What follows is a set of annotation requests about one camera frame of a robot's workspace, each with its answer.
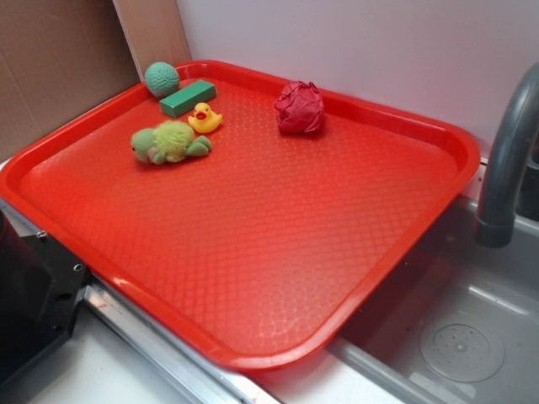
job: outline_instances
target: green block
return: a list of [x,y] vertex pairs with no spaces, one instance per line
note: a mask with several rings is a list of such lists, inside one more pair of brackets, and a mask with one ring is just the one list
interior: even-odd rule
[[187,111],[194,109],[198,103],[204,103],[216,95],[216,86],[210,82],[199,80],[163,98],[159,103],[161,104],[161,110],[165,114],[178,118]]

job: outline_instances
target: yellow fuzzy shell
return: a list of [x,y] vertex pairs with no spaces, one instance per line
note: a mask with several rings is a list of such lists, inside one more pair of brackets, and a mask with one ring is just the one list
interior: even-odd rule
[[193,128],[184,122],[168,120],[153,132],[155,146],[165,153],[168,162],[179,162],[185,158],[185,149],[195,139]]

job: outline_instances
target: yellow rubber duck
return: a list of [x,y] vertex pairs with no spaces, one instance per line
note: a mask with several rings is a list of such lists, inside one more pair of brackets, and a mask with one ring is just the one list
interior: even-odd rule
[[217,129],[222,122],[222,115],[216,114],[206,103],[198,103],[195,106],[193,116],[188,119],[189,125],[199,133],[210,133]]

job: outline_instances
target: cardboard box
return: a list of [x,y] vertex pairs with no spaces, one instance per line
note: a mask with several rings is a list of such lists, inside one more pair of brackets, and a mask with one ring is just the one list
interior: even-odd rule
[[137,82],[110,0],[0,2],[0,162]]

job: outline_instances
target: gray sink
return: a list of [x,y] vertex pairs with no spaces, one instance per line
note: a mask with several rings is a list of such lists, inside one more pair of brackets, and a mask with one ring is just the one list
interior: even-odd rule
[[537,223],[518,219],[512,243],[490,249],[472,238],[474,211],[457,199],[340,332],[356,352],[332,349],[405,401],[536,404]]

